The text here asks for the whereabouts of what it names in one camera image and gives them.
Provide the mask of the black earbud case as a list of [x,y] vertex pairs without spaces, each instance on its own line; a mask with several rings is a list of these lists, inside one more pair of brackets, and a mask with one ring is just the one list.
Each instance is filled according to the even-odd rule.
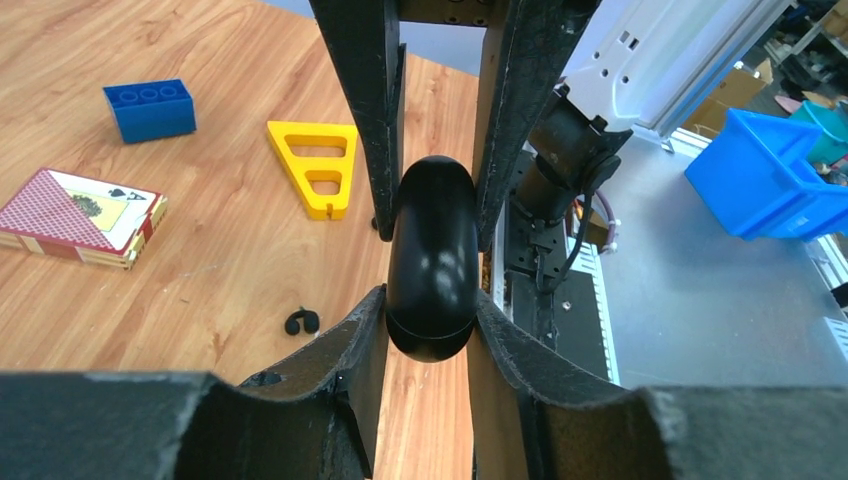
[[456,160],[428,156],[401,180],[385,315],[394,345],[419,362],[456,355],[477,310],[476,192]]

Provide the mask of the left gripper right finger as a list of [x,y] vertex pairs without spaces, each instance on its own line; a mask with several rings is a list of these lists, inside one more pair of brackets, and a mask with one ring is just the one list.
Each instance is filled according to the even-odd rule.
[[486,294],[467,345],[478,479],[843,479],[837,387],[642,387],[576,366]]

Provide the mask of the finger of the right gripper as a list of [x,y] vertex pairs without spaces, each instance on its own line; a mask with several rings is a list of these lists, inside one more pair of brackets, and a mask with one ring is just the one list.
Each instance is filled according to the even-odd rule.
[[517,157],[599,3],[493,1],[473,148],[478,250],[489,249]]
[[379,236],[394,233],[403,154],[406,45],[398,3],[311,0],[362,142]]

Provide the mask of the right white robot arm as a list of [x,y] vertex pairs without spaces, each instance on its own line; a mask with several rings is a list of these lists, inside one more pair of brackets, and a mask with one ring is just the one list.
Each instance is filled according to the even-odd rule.
[[[512,203],[561,223],[619,165],[669,74],[694,54],[718,1],[315,1],[311,8],[362,137],[389,300],[476,296],[477,256]],[[473,164],[402,165],[403,23],[484,30]]]

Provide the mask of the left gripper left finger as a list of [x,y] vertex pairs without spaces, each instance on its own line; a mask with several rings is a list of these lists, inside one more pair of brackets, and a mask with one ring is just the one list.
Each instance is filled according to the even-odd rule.
[[209,372],[1,377],[5,479],[364,479],[387,357],[383,287],[232,385]]

